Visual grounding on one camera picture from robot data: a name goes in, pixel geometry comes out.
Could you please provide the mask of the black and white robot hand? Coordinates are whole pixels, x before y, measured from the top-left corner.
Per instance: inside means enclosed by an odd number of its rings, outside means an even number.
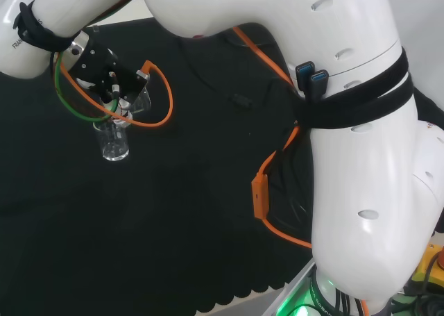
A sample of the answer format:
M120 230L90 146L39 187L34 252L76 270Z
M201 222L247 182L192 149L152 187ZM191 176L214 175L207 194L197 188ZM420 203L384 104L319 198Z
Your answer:
M103 103L103 106L108 110L111 110L113 103L112 102ZM133 114L131 113L131 111L123 109L123 107L128 107L128 106L129 106L128 102L126 102L124 99L120 99L117 105L117 109L115 110L115 113L127 119L133 120ZM118 127L127 128L130 126L129 122L123 121L122 119L116 117L111 117L110 119Z

